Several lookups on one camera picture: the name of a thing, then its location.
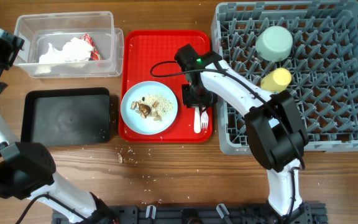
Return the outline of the white plastic spoon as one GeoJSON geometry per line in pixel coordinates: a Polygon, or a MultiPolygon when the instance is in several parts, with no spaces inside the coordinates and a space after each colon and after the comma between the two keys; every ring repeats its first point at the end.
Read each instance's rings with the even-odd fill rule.
{"type": "Polygon", "coordinates": [[[201,117],[199,108],[195,108],[193,130],[196,134],[201,132],[201,117]]]}

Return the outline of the white napkin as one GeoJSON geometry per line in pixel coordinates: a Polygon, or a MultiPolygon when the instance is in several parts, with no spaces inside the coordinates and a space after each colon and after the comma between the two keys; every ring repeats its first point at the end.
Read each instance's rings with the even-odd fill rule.
{"type": "Polygon", "coordinates": [[[39,57],[39,63],[85,62],[91,58],[93,49],[91,44],[76,37],[67,42],[62,50],[57,50],[49,43],[48,51],[39,57]]]}

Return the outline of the yellow plastic cup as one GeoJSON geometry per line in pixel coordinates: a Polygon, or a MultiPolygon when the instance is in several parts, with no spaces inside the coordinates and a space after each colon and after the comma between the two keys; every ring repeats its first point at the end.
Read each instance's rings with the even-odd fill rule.
{"type": "Polygon", "coordinates": [[[272,93],[280,93],[286,90],[292,81],[292,75],[286,68],[277,68],[263,77],[260,87],[272,93]]]}

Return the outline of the mint green bowl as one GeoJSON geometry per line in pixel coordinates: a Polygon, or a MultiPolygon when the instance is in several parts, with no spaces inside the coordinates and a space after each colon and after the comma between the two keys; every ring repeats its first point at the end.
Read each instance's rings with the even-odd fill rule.
{"type": "Polygon", "coordinates": [[[265,29],[255,42],[258,57],[279,62],[290,56],[293,45],[291,32],[281,26],[272,26],[265,29]]]}

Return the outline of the red snack wrapper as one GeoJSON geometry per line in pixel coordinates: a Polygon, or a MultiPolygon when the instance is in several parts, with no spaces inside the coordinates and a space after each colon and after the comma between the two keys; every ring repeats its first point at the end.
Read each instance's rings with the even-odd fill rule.
{"type": "Polygon", "coordinates": [[[89,36],[88,33],[83,35],[80,39],[84,40],[85,42],[87,42],[88,44],[90,44],[92,46],[93,49],[92,49],[91,55],[90,55],[91,60],[101,60],[102,59],[100,53],[96,49],[93,39],[89,36]]]}

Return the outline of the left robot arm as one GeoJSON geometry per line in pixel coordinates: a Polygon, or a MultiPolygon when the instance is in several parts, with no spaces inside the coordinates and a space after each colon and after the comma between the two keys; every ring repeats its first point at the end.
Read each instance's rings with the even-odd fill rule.
{"type": "MultiPolygon", "coordinates": [[[[23,46],[22,38],[0,29],[0,77],[13,66],[23,46]]],[[[6,86],[0,82],[0,93],[6,86]]],[[[70,223],[119,223],[100,198],[75,187],[57,172],[44,145],[20,142],[0,114],[0,198],[10,197],[30,201],[19,223],[35,202],[60,212],[70,223]]]]}

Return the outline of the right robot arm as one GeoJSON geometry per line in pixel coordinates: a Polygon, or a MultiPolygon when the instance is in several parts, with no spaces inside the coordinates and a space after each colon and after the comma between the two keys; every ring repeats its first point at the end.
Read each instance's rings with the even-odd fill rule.
{"type": "Polygon", "coordinates": [[[294,98],[286,90],[272,93],[256,86],[214,51],[200,55],[187,44],[174,60],[189,83],[182,88],[186,107],[208,109],[222,98],[243,117],[249,149],[267,171],[268,203],[277,219],[292,222],[303,204],[298,173],[308,144],[294,98]]]}

